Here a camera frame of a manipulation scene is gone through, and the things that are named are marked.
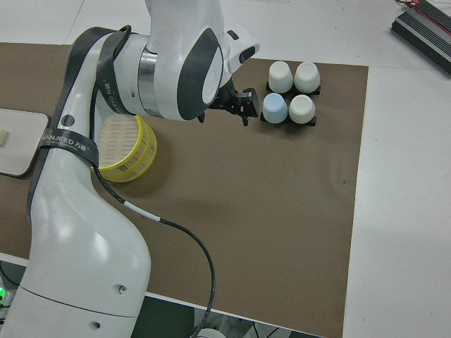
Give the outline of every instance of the eraser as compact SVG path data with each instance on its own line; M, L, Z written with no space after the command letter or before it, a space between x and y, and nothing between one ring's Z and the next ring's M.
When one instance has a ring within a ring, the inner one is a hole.
M8 130L0 128L0 146L5 142L6 136L8 135Z

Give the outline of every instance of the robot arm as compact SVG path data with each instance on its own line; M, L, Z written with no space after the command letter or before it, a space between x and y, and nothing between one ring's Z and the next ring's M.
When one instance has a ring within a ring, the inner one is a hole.
M259 45L242 27L225 30L218 0L146 4L150 37L94 28L74 43L43 136L51 148L38 156L29 193L30 260L0 338L132 333L150 257L139 231L92 186L93 104L96 132L115 112L201 120L212 107L257 116L254 92L237 93L231 75Z

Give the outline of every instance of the blue egg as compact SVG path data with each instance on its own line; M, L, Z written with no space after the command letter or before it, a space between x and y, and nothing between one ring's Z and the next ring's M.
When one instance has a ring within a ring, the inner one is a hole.
M270 123L281 123L288 116L288 106L282 95L270 93L263 100L263 117Z

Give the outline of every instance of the black egg holder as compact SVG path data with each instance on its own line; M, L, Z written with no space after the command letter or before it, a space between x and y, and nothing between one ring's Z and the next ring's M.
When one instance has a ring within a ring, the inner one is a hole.
M270 93L274 93L274 91L272 91L271 88L269 87L269 82L266 83L266 91L268 91L269 94L270 94ZM321 85L319 85L318 88L316 88L312 93L308 93L308 94L301 93L299 90L296 89L296 86L293 85L293 86L291 87L291 89L290 89L288 92L283 93L283 94L281 94L281 93L277 93L277 94L280 94L280 95L284 98L284 100L285 100L285 102L287 103L287 105L290 106L291 101L292 101L297 95L316 96L316 95L319 95L320 93L321 93ZM260 114L260 120L263 121L263 122L269 123L269 122L265 119L265 117L263 116L263 112L261 112L261 114ZM314 116L314 117L313 117L309 122L307 122L307 123L296 123L296 122L294 122L294 121L290 118L290 115L288 115L287 118L284 119L284 121L282 121L281 123L292 123L292 124L296 124L296 125L305 125L305 126L307 126L307 127L314 127L314 126L316 125L316 116Z

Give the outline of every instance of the red wire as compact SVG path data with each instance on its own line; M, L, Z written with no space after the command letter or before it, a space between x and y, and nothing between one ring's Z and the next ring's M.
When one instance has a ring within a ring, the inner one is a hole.
M413 8L415 11L417 11L418 13L420 13L423 17L429 19L430 21L432 21L434 24L436 24L438 27L440 27L442 30L444 30L446 33L448 33L449 35L451 35L451 31L449 29L447 29L444 25L442 25L441 23L439 23L437 20L431 18L429 15L427 15L426 13L424 13L420 8L416 7L416 4L420 2L420 0L413 0L412 2L415 3L415 5L412 4L408 4L406 3L406 6Z

